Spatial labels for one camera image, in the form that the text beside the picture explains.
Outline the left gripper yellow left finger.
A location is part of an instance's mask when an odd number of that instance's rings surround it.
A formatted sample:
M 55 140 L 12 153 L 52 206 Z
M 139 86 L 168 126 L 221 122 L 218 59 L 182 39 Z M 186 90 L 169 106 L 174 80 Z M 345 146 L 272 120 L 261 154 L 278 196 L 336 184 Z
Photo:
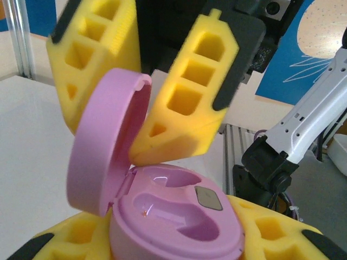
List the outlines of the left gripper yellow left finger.
M 42 231 L 8 259 L 113 259 L 109 241 L 110 217 L 78 213 Z

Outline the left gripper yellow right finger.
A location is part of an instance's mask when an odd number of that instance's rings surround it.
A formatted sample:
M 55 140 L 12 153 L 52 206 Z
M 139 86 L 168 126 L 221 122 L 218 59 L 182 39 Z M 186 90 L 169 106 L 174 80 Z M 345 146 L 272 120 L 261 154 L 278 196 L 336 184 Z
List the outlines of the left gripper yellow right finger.
M 240 259 L 346 259 L 318 229 L 273 210 L 227 196 L 245 233 Z

